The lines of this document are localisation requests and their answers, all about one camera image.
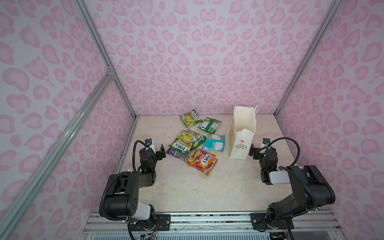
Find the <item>white paper bag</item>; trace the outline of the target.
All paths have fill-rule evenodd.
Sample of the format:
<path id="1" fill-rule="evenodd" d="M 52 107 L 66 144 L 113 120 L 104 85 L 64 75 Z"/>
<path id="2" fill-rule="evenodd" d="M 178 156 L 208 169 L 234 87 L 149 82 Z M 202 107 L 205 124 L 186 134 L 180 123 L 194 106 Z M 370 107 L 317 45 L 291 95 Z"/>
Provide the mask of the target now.
<path id="1" fill-rule="evenodd" d="M 251 107 L 234 107 L 233 121 L 230 130 L 229 158 L 246 160 L 256 132 L 256 115 L 259 105 Z"/>

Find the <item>green yellow Fox's bag front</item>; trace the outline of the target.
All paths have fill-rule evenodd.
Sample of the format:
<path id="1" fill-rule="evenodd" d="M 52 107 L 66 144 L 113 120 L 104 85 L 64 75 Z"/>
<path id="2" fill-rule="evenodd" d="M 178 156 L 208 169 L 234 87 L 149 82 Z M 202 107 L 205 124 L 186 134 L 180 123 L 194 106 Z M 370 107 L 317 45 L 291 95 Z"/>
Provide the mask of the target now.
<path id="1" fill-rule="evenodd" d="M 169 147 L 177 152 L 178 154 L 181 154 L 183 156 L 187 156 L 191 149 L 194 146 L 194 139 L 190 138 L 188 136 L 180 137 L 178 136 L 172 144 L 169 145 Z"/>

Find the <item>orange Fox's fruit bag top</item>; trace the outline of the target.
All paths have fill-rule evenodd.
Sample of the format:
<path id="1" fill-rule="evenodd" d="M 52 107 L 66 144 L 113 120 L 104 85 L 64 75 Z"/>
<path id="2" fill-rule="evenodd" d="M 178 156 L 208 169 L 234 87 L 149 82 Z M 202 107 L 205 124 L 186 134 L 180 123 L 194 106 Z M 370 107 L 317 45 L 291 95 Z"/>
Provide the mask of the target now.
<path id="1" fill-rule="evenodd" d="M 196 149 L 190 152 L 187 156 L 187 164 L 198 170 L 208 168 L 216 160 L 216 155 L 210 154 L 207 151 Z"/>

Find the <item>orange fox's fruit bag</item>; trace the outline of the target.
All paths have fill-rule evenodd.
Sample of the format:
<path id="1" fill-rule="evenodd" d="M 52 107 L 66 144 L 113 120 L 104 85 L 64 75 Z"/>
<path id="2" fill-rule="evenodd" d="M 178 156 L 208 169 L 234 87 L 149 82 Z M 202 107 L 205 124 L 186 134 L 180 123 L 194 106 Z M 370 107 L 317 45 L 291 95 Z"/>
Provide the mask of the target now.
<path id="1" fill-rule="evenodd" d="M 208 168 L 216 160 L 216 155 L 210 154 L 207 151 L 196 149 L 190 152 L 187 156 L 187 164 L 198 170 Z"/>
<path id="2" fill-rule="evenodd" d="M 200 166 L 198 166 L 197 164 L 195 163 L 192 163 L 192 162 L 187 162 L 187 164 L 194 168 L 194 169 L 197 169 L 199 170 L 200 172 L 204 173 L 206 176 L 209 176 L 212 169 L 215 167 L 216 163 L 217 163 L 218 160 L 214 160 L 212 163 L 208 164 L 207 167 L 205 168 L 202 168 Z"/>

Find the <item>purple Fox's berries bag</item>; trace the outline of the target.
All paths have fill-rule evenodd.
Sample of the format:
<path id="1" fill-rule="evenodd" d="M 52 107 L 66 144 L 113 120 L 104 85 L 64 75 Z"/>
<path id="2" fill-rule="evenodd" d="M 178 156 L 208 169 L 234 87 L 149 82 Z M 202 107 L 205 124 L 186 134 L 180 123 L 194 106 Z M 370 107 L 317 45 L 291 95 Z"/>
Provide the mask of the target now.
<path id="1" fill-rule="evenodd" d="M 187 163 L 188 162 L 188 155 L 190 154 L 190 152 L 186 152 L 185 154 L 183 154 L 183 153 L 180 153 L 180 152 L 178 152 L 178 151 L 176 151 L 176 150 L 174 150 L 172 148 L 169 148 L 166 151 L 166 154 L 171 155 L 171 156 L 173 156 L 173 157 L 175 157 L 177 159 L 180 159 L 180 160 L 182 160 L 182 161 Z"/>

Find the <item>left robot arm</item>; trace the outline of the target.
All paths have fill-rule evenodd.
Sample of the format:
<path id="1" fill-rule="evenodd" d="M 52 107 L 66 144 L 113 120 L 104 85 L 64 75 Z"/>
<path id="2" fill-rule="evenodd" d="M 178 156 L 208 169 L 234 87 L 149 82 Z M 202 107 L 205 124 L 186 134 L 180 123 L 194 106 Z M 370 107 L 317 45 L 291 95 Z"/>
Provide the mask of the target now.
<path id="1" fill-rule="evenodd" d="M 160 229 L 160 221 L 156 217 L 152 205 L 139 201 L 139 189 L 151 187 L 156 181 L 156 165 L 166 157 L 163 145 L 154 151 L 150 145 L 140 150 L 140 171 L 126 171 L 110 175 L 99 205 L 101 217 L 110 221 L 126 222 L 145 231 Z"/>

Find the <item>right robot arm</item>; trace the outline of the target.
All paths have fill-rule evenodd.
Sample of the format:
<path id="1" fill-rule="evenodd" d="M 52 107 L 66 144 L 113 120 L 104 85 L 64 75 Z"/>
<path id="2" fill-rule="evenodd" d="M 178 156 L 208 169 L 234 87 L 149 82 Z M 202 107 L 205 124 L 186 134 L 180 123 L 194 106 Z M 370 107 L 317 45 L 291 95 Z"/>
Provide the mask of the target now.
<path id="1" fill-rule="evenodd" d="M 316 166 L 278 167 L 278 153 L 267 145 L 251 146 L 249 155 L 259 161 L 264 184 L 290 185 L 292 189 L 289 196 L 271 203 L 266 213 L 250 214 L 254 230 L 287 230 L 290 233 L 295 228 L 295 217 L 335 202 L 334 190 Z"/>

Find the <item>green yellow Fox's bag rear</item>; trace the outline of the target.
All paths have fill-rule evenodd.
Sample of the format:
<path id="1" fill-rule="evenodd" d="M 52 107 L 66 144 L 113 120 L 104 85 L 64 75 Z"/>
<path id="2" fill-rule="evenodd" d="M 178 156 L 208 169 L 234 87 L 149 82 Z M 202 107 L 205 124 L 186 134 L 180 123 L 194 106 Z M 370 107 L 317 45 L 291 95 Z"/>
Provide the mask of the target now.
<path id="1" fill-rule="evenodd" d="M 196 133 L 192 130 L 187 130 L 187 131 L 183 130 L 180 133 L 179 137 L 182 138 L 187 143 L 193 143 L 193 149 L 198 148 L 207 139 L 207 137 L 199 133 Z"/>

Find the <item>teal white snack bag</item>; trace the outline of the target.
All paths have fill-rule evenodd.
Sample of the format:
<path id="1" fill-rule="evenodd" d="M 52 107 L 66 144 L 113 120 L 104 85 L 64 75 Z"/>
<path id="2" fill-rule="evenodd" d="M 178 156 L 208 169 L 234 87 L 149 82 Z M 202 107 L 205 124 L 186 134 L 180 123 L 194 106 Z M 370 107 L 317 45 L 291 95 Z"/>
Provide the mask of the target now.
<path id="1" fill-rule="evenodd" d="M 205 140 L 202 149 L 223 152 L 225 149 L 225 136 L 210 134 Z"/>

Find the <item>yellow green Fox's bag far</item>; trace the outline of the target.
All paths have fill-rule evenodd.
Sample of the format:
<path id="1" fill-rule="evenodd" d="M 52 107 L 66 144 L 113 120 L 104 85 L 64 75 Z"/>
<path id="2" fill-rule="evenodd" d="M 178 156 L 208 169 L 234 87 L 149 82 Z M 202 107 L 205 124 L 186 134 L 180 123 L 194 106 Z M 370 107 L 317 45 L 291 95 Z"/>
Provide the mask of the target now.
<path id="1" fill-rule="evenodd" d="M 183 124 L 189 128 L 190 126 L 201 123 L 203 120 L 196 110 L 191 110 L 184 115 L 180 116 Z"/>

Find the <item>orange Fox's fruit bag bottom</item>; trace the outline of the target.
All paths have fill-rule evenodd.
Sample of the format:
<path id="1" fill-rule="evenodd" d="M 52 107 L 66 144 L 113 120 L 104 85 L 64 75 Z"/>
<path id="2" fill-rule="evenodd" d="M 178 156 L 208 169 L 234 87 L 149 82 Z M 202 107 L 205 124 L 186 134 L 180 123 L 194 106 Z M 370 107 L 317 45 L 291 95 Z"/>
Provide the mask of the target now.
<path id="1" fill-rule="evenodd" d="M 199 170 L 200 172 L 204 173 L 206 176 L 209 176 L 212 169 L 215 167 L 216 163 L 217 163 L 218 160 L 214 160 L 212 163 L 208 164 L 207 167 L 205 168 L 202 168 L 200 166 L 198 166 L 197 164 L 195 163 L 192 163 L 192 162 L 187 162 L 187 164 L 194 168 L 194 169 L 197 169 Z"/>

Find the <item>green white snack bag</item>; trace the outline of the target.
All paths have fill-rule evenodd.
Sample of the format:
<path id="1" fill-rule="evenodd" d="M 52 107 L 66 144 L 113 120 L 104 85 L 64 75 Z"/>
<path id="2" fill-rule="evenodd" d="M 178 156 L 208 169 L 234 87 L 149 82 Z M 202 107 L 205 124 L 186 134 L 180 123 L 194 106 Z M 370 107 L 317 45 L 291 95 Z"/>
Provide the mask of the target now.
<path id="1" fill-rule="evenodd" d="M 205 118 L 198 128 L 208 134 L 215 134 L 221 123 L 222 122 L 217 119 Z"/>

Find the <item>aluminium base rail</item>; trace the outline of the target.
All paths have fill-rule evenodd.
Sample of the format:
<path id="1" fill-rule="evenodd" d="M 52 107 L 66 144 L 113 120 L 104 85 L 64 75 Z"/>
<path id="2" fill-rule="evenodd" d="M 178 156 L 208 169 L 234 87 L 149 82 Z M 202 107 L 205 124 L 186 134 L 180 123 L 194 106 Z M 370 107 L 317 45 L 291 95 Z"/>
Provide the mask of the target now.
<path id="1" fill-rule="evenodd" d="M 312 211 L 293 219 L 294 229 L 253 229 L 250 214 L 263 212 L 168 212 L 160 213 L 160 229 L 134 231 L 127 223 L 91 214 L 82 240 L 344 240 L 345 235 L 331 211 Z"/>

